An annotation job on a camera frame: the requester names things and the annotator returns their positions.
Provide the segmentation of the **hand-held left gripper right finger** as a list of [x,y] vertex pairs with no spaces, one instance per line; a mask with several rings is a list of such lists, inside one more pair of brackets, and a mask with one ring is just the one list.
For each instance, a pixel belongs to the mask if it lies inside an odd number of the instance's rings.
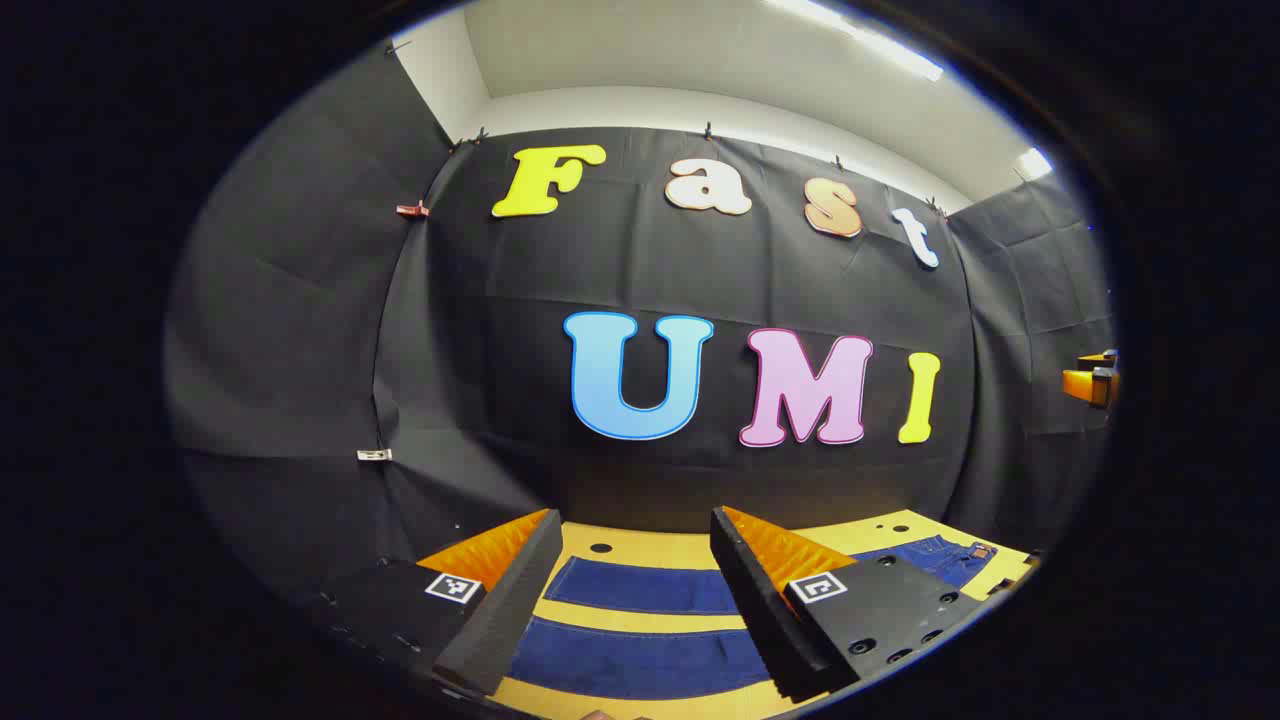
[[858,559],[728,506],[712,511],[709,542],[777,691],[795,703],[877,682],[980,607],[906,550]]

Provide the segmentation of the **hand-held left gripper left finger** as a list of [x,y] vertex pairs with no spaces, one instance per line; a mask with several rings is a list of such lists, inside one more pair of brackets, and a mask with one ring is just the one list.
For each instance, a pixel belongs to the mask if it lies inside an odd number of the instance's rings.
[[419,561],[380,560],[306,594],[301,607],[366,664],[416,685],[492,696],[562,548],[559,512],[541,509]]

